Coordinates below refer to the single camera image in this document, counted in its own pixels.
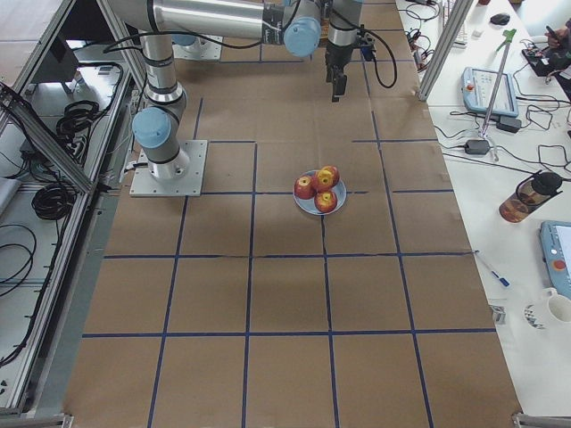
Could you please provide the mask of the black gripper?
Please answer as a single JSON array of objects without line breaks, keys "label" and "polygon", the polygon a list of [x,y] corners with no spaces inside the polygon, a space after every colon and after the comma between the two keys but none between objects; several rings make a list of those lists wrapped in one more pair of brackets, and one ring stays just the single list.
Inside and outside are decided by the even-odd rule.
[{"label": "black gripper", "polygon": [[345,95],[347,77],[344,74],[344,67],[352,58],[352,45],[336,45],[327,43],[326,45],[326,82],[332,83],[333,103],[338,103],[340,98]]}]

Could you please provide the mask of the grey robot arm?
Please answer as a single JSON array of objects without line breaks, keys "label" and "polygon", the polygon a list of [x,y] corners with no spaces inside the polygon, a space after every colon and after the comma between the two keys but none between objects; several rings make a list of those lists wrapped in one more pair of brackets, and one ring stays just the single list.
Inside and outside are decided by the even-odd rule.
[{"label": "grey robot arm", "polygon": [[293,56],[308,57],[326,43],[327,83],[332,101],[345,93],[345,66],[364,36],[360,1],[112,1],[119,18],[138,29],[147,71],[145,95],[151,105],[135,116],[132,130],[158,181],[181,178],[191,157],[177,138],[186,108],[186,91],[178,82],[173,36],[238,37],[263,45],[282,45]]}]

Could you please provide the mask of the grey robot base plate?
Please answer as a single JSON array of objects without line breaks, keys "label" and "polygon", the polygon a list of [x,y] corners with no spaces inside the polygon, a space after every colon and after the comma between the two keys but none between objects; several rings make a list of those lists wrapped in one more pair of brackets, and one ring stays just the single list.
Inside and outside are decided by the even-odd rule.
[{"label": "grey robot base plate", "polygon": [[186,140],[179,143],[178,157],[171,162],[158,164],[147,159],[141,150],[131,182],[129,194],[133,197],[199,197],[202,193],[203,174],[207,158],[207,140]]}]

